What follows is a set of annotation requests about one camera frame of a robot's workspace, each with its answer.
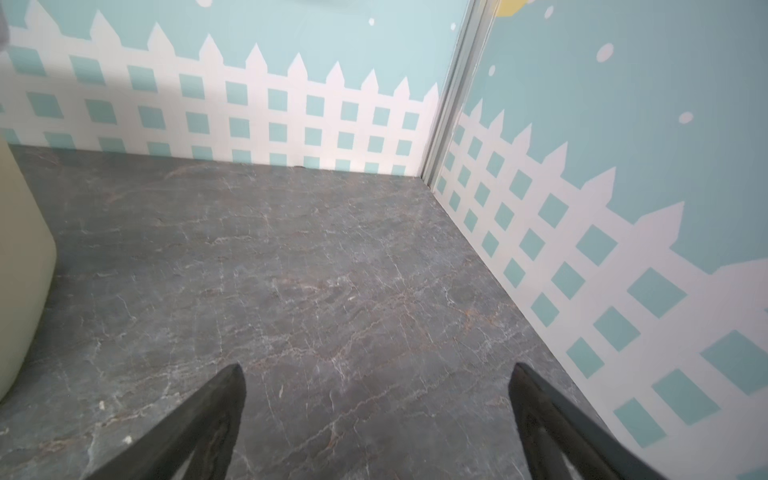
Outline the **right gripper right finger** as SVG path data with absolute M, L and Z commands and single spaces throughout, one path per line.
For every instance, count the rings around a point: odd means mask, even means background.
M 529 365 L 514 365 L 508 384 L 533 479 L 661 479 Z

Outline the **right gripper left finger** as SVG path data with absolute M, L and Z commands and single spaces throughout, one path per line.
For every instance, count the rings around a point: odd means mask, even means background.
M 240 364 L 220 370 L 92 479 L 224 479 L 237 442 L 246 399 Z

